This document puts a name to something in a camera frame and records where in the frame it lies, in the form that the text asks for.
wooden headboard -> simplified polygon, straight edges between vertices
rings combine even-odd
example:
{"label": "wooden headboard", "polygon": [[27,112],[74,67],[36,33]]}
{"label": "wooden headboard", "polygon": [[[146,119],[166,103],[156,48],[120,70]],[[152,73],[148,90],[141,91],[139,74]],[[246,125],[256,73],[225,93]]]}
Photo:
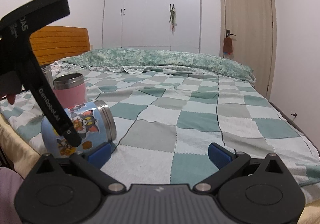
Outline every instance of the wooden headboard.
{"label": "wooden headboard", "polygon": [[40,65],[90,50],[86,28],[45,26],[30,36],[30,42]]}

white wardrobe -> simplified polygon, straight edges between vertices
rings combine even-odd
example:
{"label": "white wardrobe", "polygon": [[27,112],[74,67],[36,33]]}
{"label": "white wardrobe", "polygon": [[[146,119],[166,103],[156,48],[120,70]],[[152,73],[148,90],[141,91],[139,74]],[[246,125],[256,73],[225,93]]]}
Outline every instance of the white wardrobe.
{"label": "white wardrobe", "polygon": [[[176,11],[171,30],[170,7]],[[103,48],[199,52],[200,0],[105,0]]]}

blue gripper pad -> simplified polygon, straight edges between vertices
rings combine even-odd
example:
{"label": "blue gripper pad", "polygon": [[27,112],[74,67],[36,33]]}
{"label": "blue gripper pad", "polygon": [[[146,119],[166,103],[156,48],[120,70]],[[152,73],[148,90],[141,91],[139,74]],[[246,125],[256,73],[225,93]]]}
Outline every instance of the blue gripper pad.
{"label": "blue gripper pad", "polygon": [[92,153],[86,155],[89,163],[100,169],[111,157],[112,146],[110,143],[103,143]]}
{"label": "blue gripper pad", "polygon": [[221,169],[233,160],[232,153],[216,143],[211,143],[209,145],[208,157],[218,169]]}

bed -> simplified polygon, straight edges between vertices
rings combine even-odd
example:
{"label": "bed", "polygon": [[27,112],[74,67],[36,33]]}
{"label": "bed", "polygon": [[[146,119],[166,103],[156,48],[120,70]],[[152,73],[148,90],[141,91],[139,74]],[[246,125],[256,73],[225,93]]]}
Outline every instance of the bed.
{"label": "bed", "polygon": [[[88,99],[103,100],[111,109],[116,149],[102,171],[127,187],[193,185],[217,171],[207,158],[211,142],[256,158],[276,152],[311,203],[299,223],[319,223],[319,153],[254,90],[250,68],[206,54],[86,52],[89,41],[84,29],[48,26],[39,33],[31,38],[39,63],[55,61],[55,76],[82,73]],[[25,177],[46,152],[41,111],[28,92],[17,96],[14,106],[2,101],[0,109],[0,146]]]}

green floral quilt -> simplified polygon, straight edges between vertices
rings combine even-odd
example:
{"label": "green floral quilt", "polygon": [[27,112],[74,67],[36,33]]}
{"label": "green floral quilt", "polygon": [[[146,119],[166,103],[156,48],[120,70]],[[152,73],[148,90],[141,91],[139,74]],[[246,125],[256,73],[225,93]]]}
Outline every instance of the green floral quilt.
{"label": "green floral quilt", "polygon": [[122,72],[129,74],[149,69],[172,69],[182,73],[218,73],[248,81],[254,85],[253,70],[236,61],[204,53],[140,49],[95,49],[61,61],[89,70]]}

